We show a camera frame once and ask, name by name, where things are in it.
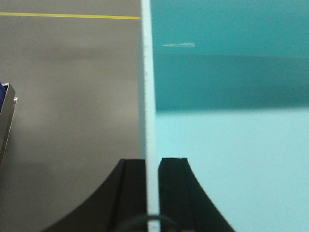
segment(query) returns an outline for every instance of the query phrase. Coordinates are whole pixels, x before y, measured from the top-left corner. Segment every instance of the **yellow line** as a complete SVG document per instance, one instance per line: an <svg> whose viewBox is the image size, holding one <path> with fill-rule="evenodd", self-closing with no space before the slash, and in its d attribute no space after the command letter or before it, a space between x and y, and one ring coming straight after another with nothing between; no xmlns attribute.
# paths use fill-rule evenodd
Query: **yellow line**
<svg viewBox="0 0 309 232"><path fill-rule="evenodd" d="M60 17L60 18L107 18L107 19L129 19L139 20L138 16L118 16L118 15L93 15L93 14L44 14L44 13L16 13L0 12L0 16L30 16L30 17Z"/></svg>

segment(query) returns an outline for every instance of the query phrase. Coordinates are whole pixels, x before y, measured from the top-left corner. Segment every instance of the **teal panel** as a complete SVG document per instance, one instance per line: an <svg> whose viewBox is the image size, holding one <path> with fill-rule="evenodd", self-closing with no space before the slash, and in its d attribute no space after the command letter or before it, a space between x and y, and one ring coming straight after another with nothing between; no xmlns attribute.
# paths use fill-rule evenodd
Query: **teal panel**
<svg viewBox="0 0 309 232"><path fill-rule="evenodd" d="M309 1L151 2L158 156L237 232L307 232Z"/></svg>
<svg viewBox="0 0 309 232"><path fill-rule="evenodd" d="M308 57L308 0L152 0L154 51Z"/></svg>

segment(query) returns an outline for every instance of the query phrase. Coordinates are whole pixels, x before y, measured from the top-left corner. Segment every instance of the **blue object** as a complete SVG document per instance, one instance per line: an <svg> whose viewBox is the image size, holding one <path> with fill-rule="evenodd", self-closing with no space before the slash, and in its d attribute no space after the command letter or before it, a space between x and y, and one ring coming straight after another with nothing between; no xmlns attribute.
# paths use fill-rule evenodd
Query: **blue object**
<svg viewBox="0 0 309 232"><path fill-rule="evenodd" d="M309 2L152 0L151 13L154 165L187 157L237 232L307 232Z"/></svg>
<svg viewBox="0 0 309 232"><path fill-rule="evenodd" d="M5 93L6 93L6 90L0 82L0 110L2 108L2 104L3 104L4 98L5 98Z"/></svg>

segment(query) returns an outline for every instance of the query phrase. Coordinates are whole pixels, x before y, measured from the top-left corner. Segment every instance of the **metal bracket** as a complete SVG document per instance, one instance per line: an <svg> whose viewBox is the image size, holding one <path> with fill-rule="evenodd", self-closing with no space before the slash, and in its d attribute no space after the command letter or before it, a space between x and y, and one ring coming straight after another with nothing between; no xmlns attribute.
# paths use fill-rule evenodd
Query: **metal bracket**
<svg viewBox="0 0 309 232"><path fill-rule="evenodd" d="M15 105L18 99L18 97L15 96L15 90L9 83L2 84L2 86L6 89L6 94L2 108L0 109L0 167L9 138Z"/></svg>

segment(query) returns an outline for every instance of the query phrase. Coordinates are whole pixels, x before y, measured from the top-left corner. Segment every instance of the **black cable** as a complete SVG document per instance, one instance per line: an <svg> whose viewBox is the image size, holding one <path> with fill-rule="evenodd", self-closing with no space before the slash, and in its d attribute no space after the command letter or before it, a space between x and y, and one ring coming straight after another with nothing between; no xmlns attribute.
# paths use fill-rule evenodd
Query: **black cable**
<svg viewBox="0 0 309 232"><path fill-rule="evenodd" d="M117 227L112 232L127 232L132 227L148 222L150 220L158 220L161 221L163 224L166 224L168 226L171 226L175 229L175 232L181 232L181 228L177 225L177 223L164 215L141 215L138 217L134 217L133 219L121 224L119 227Z"/></svg>

